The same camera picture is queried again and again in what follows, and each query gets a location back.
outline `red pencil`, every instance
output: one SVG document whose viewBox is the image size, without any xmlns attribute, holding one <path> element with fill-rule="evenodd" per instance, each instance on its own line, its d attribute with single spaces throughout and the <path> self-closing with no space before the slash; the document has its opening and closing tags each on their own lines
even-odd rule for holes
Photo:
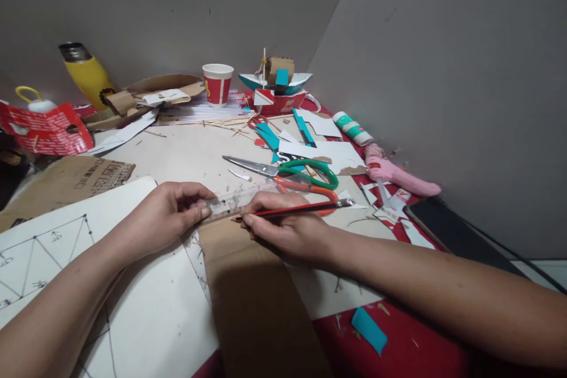
<svg viewBox="0 0 567 378">
<path fill-rule="evenodd" d="M 345 198 L 338 201 L 326 201 L 317 204 L 307 204 L 299 207 L 280 208 L 279 210 L 260 211 L 255 216 L 264 219 L 272 219 L 274 217 L 291 216 L 292 214 L 313 213 L 315 211 L 334 210 L 336 208 L 351 207 L 355 204 L 353 199 Z M 236 216 L 232 219 L 237 223 L 242 221 L 242 216 Z"/>
</svg>

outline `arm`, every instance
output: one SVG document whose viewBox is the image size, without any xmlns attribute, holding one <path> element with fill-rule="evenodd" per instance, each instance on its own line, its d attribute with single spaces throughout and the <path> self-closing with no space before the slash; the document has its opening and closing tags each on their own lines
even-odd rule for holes
<svg viewBox="0 0 567 378">
<path fill-rule="evenodd" d="M 307 201 L 259 193 L 245 213 Z M 514 363 L 567 368 L 567 297 L 511 273 L 324 223 L 314 214 L 276 226 L 245 214 L 255 235 L 284 253 L 383 291 L 460 339 Z"/>
<path fill-rule="evenodd" d="M 64 268 L 0 331 L 9 377 L 68 377 L 95 318 L 132 262 L 165 248 L 210 214 L 197 183 L 164 183 L 108 235 Z"/>
</svg>

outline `yellow handle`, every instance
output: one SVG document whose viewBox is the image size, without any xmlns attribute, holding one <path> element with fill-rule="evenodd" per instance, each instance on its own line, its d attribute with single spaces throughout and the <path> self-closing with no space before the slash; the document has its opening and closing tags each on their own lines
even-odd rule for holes
<svg viewBox="0 0 567 378">
<path fill-rule="evenodd" d="M 31 87 L 27 87 L 27 86 L 19 86 L 19 87 L 16 87 L 16 95 L 18 95 L 19 97 L 21 97 L 22 99 L 24 99 L 27 103 L 31 103 L 32 101 L 29 100 L 27 97 L 25 97 L 25 96 L 22 94 L 22 92 L 23 92 L 24 90 L 29 90 L 29 91 L 31 91 L 31 92 L 34 92 L 35 95 L 37 96 L 37 98 L 38 98 L 40 101 L 42 101 L 42 102 L 44 101 L 43 97 L 41 97 L 40 93 L 39 93 L 37 90 L 32 89 Z"/>
</svg>

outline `cable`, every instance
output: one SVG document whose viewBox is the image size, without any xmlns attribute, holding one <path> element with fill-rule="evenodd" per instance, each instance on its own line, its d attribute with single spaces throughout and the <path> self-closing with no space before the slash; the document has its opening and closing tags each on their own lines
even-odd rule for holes
<svg viewBox="0 0 567 378">
<path fill-rule="evenodd" d="M 551 285 L 553 285 L 555 288 L 557 288 L 557 290 L 564 294 L 567 295 L 567 289 L 565 289 L 559 282 L 557 282 L 555 279 L 553 279 L 551 276 L 549 276 L 546 272 L 544 272 L 543 270 L 541 270 L 539 267 L 537 267 L 534 263 L 532 263 L 530 260 L 525 259 L 524 257 L 520 256 L 519 254 L 516 254 L 514 251 L 512 251 L 510 248 L 508 248 L 506 245 L 501 244 L 500 242 L 498 242 L 496 239 L 494 239 L 493 237 L 491 237 L 488 233 L 486 233 L 485 231 L 483 231 L 482 229 L 479 229 L 477 226 L 475 226 L 474 224 L 472 224 L 470 221 L 463 219 L 459 214 L 457 214 L 456 212 L 454 212 L 453 210 L 451 210 L 457 217 L 459 217 L 459 219 L 461 219 L 464 223 L 468 224 L 470 227 L 472 227 L 474 230 L 476 230 L 477 232 L 479 232 L 481 235 L 483 235 L 486 239 L 488 239 L 490 242 L 493 242 L 494 244 L 498 245 L 500 248 L 502 248 L 505 251 L 508 251 L 510 254 L 512 254 L 515 258 L 517 258 L 519 261 L 521 261 L 522 263 L 524 263 L 526 266 L 532 268 L 535 272 L 537 272 L 541 277 L 543 277 L 546 281 L 548 281 Z"/>
</svg>

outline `scissor blade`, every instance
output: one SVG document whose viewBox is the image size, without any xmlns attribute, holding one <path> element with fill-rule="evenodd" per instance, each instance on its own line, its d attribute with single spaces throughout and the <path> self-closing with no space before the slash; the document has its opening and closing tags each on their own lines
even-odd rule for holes
<svg viewBox="0 0 567 378">
<path fill-rule="evenodd" d="M 252 162 L 246 159 L 228 157 L 227 155 L 223 155 L 223 158 L 242 168 L 256 172 L 266 177 L 274 178 L 278 175 L 278 167 L 274 167 L 273 165 L 260 164 L 259 162 Z"/>
</svg>

